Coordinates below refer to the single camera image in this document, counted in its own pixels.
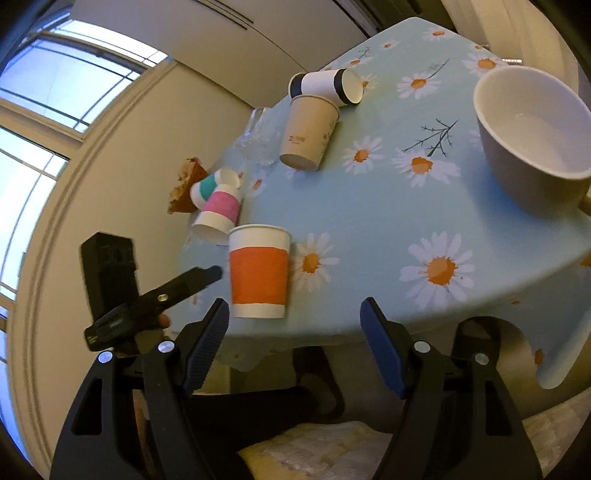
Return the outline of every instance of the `upside-down paper cup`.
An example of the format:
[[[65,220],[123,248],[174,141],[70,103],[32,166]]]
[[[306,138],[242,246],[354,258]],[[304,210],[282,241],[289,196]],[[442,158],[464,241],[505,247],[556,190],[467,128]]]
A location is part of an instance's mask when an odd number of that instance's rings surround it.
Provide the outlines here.
[[[337,120],[339,109],[330,100],[300,95],[291,101],[279,158],[296,170],[318,170]]]

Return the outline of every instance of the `window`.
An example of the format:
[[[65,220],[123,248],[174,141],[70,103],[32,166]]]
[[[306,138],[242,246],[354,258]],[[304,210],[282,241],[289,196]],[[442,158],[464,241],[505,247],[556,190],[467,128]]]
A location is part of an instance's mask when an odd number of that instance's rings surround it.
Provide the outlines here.
[[[67,160],[0,127],[0,293],[14,300],[22,258]]]
[[[67,16],[34,30],[0,76],[0,98],[84,132],[166,54]]]

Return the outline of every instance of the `light blue tablecloth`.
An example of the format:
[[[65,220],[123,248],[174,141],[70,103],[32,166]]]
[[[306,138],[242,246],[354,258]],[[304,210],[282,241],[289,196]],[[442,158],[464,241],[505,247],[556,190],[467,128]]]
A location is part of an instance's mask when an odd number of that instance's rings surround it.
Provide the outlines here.
[[[502,61],[418,18],[332,62],[367,82],[341,108],[320,170],[263,167],[228,148],[215,168],[243,174],[239,223],[287,228],[293,238],[284,319],[232,319],[220,359],[252,368],[269,352],[361,340],[359,305],[376,298],[390,319],[420,332],[477,314],[517,325],[541,349],[539,379],[562,381],[591,328],[591,219],[521,211],[492,178],[472,106],[479,76]],[[272,110],[283,128],[288,98]],[[222,265],[228,249],[189,237],[182,270]],[[173,328],[230,300],[228,276],[173,311]]]

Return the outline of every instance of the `white paper cup with black bands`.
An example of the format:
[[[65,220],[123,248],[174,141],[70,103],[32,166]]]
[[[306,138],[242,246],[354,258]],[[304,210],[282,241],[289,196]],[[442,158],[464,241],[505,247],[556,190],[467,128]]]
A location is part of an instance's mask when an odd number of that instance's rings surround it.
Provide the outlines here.
[[[323,70],[298,73],[290,80],[291,98],[300,95],[319,95],[336,106],[356,105],[363,97],[363,84],[352,69]]]

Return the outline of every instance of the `cup rim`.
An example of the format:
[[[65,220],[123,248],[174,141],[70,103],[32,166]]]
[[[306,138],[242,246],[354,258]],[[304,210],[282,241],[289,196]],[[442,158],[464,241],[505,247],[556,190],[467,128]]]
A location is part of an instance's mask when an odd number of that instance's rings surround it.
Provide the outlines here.
[[[287,233],[287,235],[290,236],[290,240],[291,240],[291,233],[289,230],[287,230],[283,227],[277,226],[277,225],[266,225],[264,223],[247,223],[246,225],[236,226],[228,232],[228,235],[232,235],[234,232],[237,232],[238,230],[244,230],[244,229],[250,228],[250,227],[259,227],[259,228],[263,227],[263,228],[272,228],[275,230],[280,230],[282,232]]]
[[[337,107],[336,104],[334,102],[332,102],[331,100],[328,100],[328,98],[323,97],[323,96],[320,96],[320,95],[312,95],[310,93],[302,93],[301,95],[298,95],[298,96],[293,97],[291,99],[290,106],[297,99],[304,98],[304,97],[319,98],[320,100],[324,100],[326,103],[331,104],[332,107],[336,110],[336,119],[337,119],[337,121],[339,120],[339,118],[340,118],[340,110],[339,110],[339,107]]]
[[[522,162],[528,164],[530,167],[535,168],[536,170],[542,171],[543,173],[546,173],[548,175],[551,175],[551,176],[556,177],[556,178],[559,178],[559,179],[565,179],[565,180],[585,180],[585,179],[588,179],[589,177],[591,177],[591,167],[589,167],[587,170],[585,170],[583,172],[566,173],[566,172],[558,172],[558,171],[552,170],[551,168],[548,168],[548,167],[539,165],[537,163],[534,163],[531,160],[529,160],[528,158],[525,158],[523,155],[521,155],[517,151],[515,151],[504,140],[502,140],[496,134],[496,132],[492,129],[492,127],[490,126],[490,124],[484,118],[484,115],[483,115],[482,110],[480,108],[480,104],[477,101],[477,98],[476,97],[479,96],[481,90],[483,88],[485,88],[486,82],[489,82],[494,76],[503,74],[503,71],[506,68],[511,69],[511,71],[514,71],[514,70],[527,70],[527,71],[530,71],[530,72],[534,72],[535,74],[541,74],[541,75],[549,78],[555,84],[557,84],[558,86],[560,86],[563,90],[566,90],[569,95],[573,96],[574,99],[575,99],[575,101],[578,101],[579,105],[583,109],[586,110],[587,115],[588,115],[589,119],[591,120],[591,112],[589,112],[589,108],[587,108],[587,105],[585,105],[585,103],[583,102],[583,100],[581,99],[581,97],[579,97],[574,91],[572,91],[564,82],[562,82],[562,80],[554,77],[553,75],[551,75],[551,74],[549,74],[547,72],[544,72],[543,70],[536,69],[536,68],[533,68],[533,67],[527,67],[527,66],[523,66],[523,65],[507,65],[507,66],[502,66],[499,69],[493,69],[491,72],[488,72],[487,74],[483,75],[478,80],[478,82],[476,84],[476,87],[474,88],[474,94],[472,96],[472,103],[474,105],[474,110],[476,111],[476,116],[478,117],[479,122],[486,129],[486,131],[488,132],[488,134],[490,136],[492,136],[492,138],[499,145],[501,145],[501,147],[503,147],[504,149],[506,149],[513,156],[515,156],[516,158],[519,158]]]

